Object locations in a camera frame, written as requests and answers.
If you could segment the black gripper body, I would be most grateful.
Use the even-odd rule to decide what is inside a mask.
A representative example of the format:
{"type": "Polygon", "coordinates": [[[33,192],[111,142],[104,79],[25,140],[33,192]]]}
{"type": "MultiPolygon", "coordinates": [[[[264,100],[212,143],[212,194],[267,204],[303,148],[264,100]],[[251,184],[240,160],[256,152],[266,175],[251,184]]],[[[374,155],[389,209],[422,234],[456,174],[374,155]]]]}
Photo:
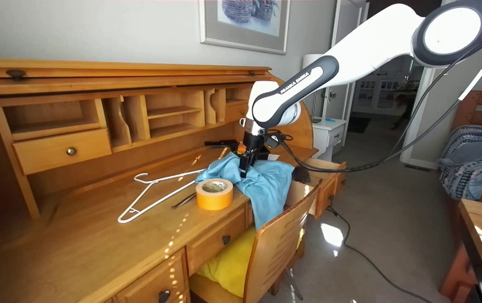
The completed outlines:
{"type": "Polygon", "coordinates": [[[251,135],[246,133],[242,138],[244,150],[239,153],[239,174],[247,175],[247,170],[259,160],[267,160],[271,148],[276,148],[281,140],[276,135],[251,135]]]}

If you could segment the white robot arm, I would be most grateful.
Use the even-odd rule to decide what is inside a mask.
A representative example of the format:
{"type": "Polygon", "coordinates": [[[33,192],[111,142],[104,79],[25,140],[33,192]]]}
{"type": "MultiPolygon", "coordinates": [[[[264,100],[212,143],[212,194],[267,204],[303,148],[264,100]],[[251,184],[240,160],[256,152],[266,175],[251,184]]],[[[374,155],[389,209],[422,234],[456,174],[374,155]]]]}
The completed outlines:
{"type": "Polygon", "coordinates": [[[298,120],[299,101],[311,93],[353,83],[399,56],[443,68],[482,49],[482,0],[453,0],[426,17],[394,4],[357,25],[326,52],[283,84],[256,81],[249,93],[239,172],[246,175],[269,128],[298,120]]]}

